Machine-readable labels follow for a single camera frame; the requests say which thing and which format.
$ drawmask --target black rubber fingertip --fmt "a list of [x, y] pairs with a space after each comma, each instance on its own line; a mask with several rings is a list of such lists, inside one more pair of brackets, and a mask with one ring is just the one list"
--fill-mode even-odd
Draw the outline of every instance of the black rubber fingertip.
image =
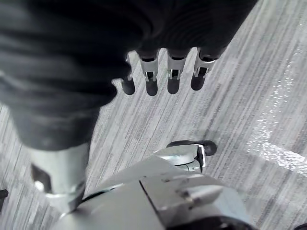
[[192, 80], [191, 80], [191, 88], [195, 91], [198, 91], [203, 87], [204, 83], [205, 83], [205, 78], [203, 77], [196, 78], [193, 75]]
[[307, 230], [307, 223], [295, 227], [293, 230]]
[[134, 85], [133, 78], [131, 80], [125, 79], [121, 83], [122, 83], [123, 91], [125, 92], [125, 94], [127, 94], [127, 95], [133, 95], [134, 94], [135, 85]]
[[168, 79], [167, 90], [170, 94], [176, 94], [179, 90], [180, 80]]
[[173, 141], [167, 145], [167, 148], [178, 145], [194, 145], [200, 144], [205, 148], [206, 156], [212, 156], [217, 151], [217, 145], [211, 140], [200, 140], [200, 141], [190, 141], [190, 140], [178, 140]]
[[158, 82], [149, 80], [146, 82], [146, 91], [149, 96], [155, 96], [158, 93]]

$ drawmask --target metal joint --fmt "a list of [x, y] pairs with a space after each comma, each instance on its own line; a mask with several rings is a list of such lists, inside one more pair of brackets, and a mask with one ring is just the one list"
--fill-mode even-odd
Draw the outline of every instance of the metal joint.
[[205, 74], [202, 76], [203, 78], [206, 78], [206, 75], [210, 72], [210, 70], [213, 68], [213, 65], [215, 63], [216, 60], [213, 61], [203, 61], [200, 58], [200, 48], [197, 48], [197, 56], [196, 56], [196, 60], [195, 60], [195, 65], [194, 65], [194, 76], [196, 78], [200, 77], [200, 71], [201, 68], [205, 68], [206, 72]]

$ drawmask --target silver metal bracket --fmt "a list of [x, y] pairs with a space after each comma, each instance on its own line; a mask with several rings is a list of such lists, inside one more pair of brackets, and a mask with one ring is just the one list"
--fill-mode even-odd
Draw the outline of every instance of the silver metal bracket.
[[177, 80], [180, 79], [180, 75], [183, 72], [184, 64], [186, 63], [186, 58], [182, 60], [174, 60], [169, 55], [167, 55], [167, 71], [168, 78], [173, 79], [173, 71], [178, 70]]
[[153, 61], [143, 61], [140, 59], [140, 62], [146, 81], [149, 81], [150, 78], [152, 78], [153, 81], [156, 81], [158, 76], [158, 58]]
[[213, 65], [214, 65], [216, 60], [213, 60], [213, 61], [203, 61], [200, 58], [200, 52], [201, 52], [201, 49], [197, 48], [197, 56], [196, 56], [195, 65], [194, 65], [194, 76], [196, 78], [201, 77], [200, 76], [200, 70], [201, 70], [201, 68], [205, 68], [206, 72], [205, 72], [205, 74], [202, 75], [202, 77], [206, 78], [206, 75], [213, 68]]
[[[131, 66], [129, 54], [127, 54], [126, 62], [128, 62]], [[129, 80], [129, 81], [132, 80], [132, 70], [130, 71], [129, 75], [127, 76], [127, 80]]]
[[206, 166], [205, 149], [203, 145], [179, 145], [165, 148], [155, 152], [157, 157], [167, 160], [172, 165], [175, 165], [185, 171], [201, 172], [201, 165], [195, 159], [197, 151], [200, 150], [202, 154], [203, 165]]

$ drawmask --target striped carpet floor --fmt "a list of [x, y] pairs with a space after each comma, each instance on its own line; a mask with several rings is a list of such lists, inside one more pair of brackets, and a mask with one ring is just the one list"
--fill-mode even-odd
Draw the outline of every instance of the striped carpet floor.
[[[170, 141], [218, 144], [205, 172], [236, 188], [257, 227], [288, 230], [307, 222], [307, 0], [261, 0], [244, 22], [204, 88], [189, 87], [196, 50], [179, 93], [167, 92], [166, 51], [159, 55], [159, 93], [146, 95], [135, 53], [136, 93], [101, 109], [86, 192]], [[0, 189], [10, 192], [0, 229], [43, 230], [59, 214], [31, 184], [29, 157], [9, 112], [0, 109]]]

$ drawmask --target robotic hand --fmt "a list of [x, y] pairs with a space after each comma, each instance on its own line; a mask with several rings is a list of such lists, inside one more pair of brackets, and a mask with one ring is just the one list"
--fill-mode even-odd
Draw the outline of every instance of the robotic hand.
[[201, 173], [211, 141], [171, 143], [105, 181], [57, 230], [256, 230], [238, 193]]
[[0, 100], [32, 159], [35, 186], [62, 213], [82, 201], [90, 141], [111, 83], [135, 86], [127, 53], [140, 56], [157, 93], [158, 50], [168, 51], [168, 91], [179, 89], [197, 47], [193, 90], [226, 49], [256, 0], [25, 0], [0, 3]]

